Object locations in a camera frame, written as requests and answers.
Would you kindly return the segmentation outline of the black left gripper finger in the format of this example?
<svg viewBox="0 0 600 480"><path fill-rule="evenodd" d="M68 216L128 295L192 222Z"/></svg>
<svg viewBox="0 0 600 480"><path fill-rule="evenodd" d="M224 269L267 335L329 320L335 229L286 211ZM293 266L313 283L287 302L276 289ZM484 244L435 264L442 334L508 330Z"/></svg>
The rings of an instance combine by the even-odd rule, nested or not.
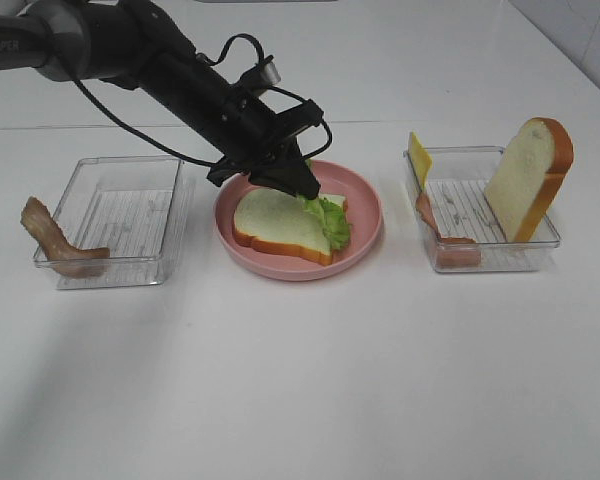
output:
<svg viewBox="0 0 600 480"><path fill-rule="evenodd" d="M301 151L296 142L285 142L282 145L274 168L293 168L296 170L298 173L297 195L303 197L316 197L318 195L320 183L313 175L306 161L302 158Z"/></svg>
<svg viewBox="0 0 600 480"><path fill-rule="evenodd" d="M298 194L298 173L293 168L252 169L249 182L256 186L271 188L291 196Z"/></svg>

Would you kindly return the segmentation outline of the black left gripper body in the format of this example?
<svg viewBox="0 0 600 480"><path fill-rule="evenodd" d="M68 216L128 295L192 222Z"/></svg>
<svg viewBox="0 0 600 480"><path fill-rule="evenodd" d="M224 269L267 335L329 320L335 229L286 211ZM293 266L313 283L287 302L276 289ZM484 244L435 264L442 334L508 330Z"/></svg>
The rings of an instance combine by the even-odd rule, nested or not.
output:
<svg viewBox="0 0 600 480"><path fill-rule="evenodd" d="M194 129L224 157L195 165L207 166L207 179L222 184L236 173L274 168L285 142L322 123L323 111L310 99L276 113L243 87L232 87L219 76L189 76L191 109L198 114Z"/></svg>

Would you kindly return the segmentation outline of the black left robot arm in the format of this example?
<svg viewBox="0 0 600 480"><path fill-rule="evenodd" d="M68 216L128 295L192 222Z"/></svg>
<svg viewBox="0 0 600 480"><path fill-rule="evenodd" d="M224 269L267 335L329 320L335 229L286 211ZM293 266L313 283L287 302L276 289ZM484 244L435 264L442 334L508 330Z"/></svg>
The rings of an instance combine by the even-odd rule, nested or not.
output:
<svg viewBox="0 0 600 480"><path fill-rule="evenodd" d="M260 42L241 37L254 47L256 62L230 83L214 68L231 45L209 58L151 1L35 1L17 16L0 15L0 71L33 68L52 81L70 81L112 122L148 141L84 83L140 88L221 152L203 164L214 185L243 174L254 185L314 199L320 184L297 137L324 126L324 113L304 98L279 113L263 103L261 95L277 90L280 76Z"/></svg>

